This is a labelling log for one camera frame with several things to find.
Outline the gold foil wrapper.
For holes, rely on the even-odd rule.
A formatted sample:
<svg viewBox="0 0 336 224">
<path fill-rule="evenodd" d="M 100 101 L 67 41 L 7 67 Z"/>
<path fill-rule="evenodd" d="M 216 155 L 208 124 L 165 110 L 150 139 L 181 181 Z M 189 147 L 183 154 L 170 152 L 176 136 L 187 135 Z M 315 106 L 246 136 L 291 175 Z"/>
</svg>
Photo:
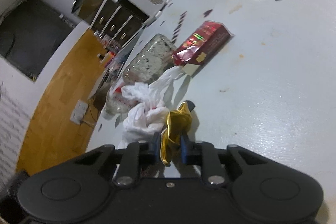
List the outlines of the gold foil wrapper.
<svg viewBox="0 0 336 224">
<path fill-rule="evenodd" d="M 159 157 L 164 166 L 170 166 L 181 147 L 181 136 L 189 132 L 193 121 L 191 111 L 194 107 L 191 101 L 184 101 L 177 110 L 167 114 L 159 150 Z"/>
</svg>

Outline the white plastic bag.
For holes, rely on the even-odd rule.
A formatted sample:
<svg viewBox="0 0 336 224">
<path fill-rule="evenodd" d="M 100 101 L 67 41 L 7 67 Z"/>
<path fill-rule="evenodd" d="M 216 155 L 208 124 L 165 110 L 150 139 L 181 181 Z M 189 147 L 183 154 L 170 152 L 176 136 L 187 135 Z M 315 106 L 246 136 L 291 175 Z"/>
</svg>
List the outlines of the white plastic bag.
<svg viewBox="0 0 336 224">
<path fill-rule="evenodd" d="M 118 148 L 140 140 L 149 140 L 155 133 L 161 132 L 165 117 L 169 112 L 164 96 L 169 86 L 184 75 L 181 67 L 172 67 L 151 84 L 137 82 L 121 88 L 122 96 L 136 101 L 127 117 L 123 120 L 122 137 Z"/>
</svg>

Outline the clear plastic water bottle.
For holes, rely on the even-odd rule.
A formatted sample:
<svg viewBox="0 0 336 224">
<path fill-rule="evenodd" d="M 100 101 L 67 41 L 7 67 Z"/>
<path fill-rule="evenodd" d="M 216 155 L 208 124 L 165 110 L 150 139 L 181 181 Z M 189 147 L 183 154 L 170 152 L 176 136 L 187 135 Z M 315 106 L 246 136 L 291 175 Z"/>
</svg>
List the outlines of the clear plastic water bottle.
<svg viewBox="0 0 336 224">
<path fill-rule="evenodd" d="M 105 119 L 110 120 L 117 114 L 126 114 L 138 104 L 138 101 L 127 99 L 122 95 L 121 88 L 128 85 L 132 86 L 134 82 L 125 83 L 123 78 L 120 78 L 109 88 L 106 95 L 105 106 L 101 113 Z"/>
</svg>

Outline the red cigarette box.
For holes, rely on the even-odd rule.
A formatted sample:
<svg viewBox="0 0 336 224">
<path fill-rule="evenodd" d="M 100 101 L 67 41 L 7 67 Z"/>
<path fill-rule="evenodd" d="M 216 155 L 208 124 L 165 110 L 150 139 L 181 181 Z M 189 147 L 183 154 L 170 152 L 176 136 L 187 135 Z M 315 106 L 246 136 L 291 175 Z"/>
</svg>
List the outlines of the red cigarette box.
<svg viewBox="0 0 336 224">
<path fill-rule="evenodd" d="M 176 66 L 189 76 L 198 73 L 233 37 L 222 23 L 205 21 L 174 51 Z"/>
</svg>

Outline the clear speckled glass jar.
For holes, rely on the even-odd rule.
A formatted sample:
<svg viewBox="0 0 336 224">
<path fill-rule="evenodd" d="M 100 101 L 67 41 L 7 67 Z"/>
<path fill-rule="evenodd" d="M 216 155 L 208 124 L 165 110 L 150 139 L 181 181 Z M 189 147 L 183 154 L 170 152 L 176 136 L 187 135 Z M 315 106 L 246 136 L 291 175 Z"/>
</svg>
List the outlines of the clear speckled glass jar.
<svg viewBox="0 0 336 224">
<path fill-rule="evenodd" d="M 166 69 L 173 66 L 172 54 L 176 49 L 166 36 L 156 34 L 123 70 L 124 83 L 151 84 L 156 81 Z"/>
</svg>

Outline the black window screen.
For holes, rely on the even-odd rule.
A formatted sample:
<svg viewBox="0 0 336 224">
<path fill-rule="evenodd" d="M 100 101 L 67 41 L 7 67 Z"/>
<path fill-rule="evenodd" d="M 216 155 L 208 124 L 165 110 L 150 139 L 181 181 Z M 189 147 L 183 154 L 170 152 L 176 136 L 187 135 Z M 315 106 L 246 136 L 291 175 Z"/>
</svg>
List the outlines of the black window screen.
<svg viewBox="0 0 336 224">
<path fill-rule="evenodd" d="M 20 0 L 1 19 L 1 56 L 36 81 L 75 27 L 76 24 L 41 0 Z"/>
</svg>

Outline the white wall power outlet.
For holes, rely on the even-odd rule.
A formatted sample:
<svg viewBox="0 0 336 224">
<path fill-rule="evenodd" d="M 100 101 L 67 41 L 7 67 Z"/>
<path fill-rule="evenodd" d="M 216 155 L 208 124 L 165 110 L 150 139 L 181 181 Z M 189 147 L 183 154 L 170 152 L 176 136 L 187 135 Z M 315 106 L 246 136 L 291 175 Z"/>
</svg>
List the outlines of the white wall power outlet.
<svg viewBox="0 0 336 224">
<path fill-rule="evenodd" d="M 74 110 L 71 113 L 70 121 L 76 125 L 81 125 L 81 122 L 88 110 L 88 104 L 82 100 L 78 100 Z"/>
</svg>

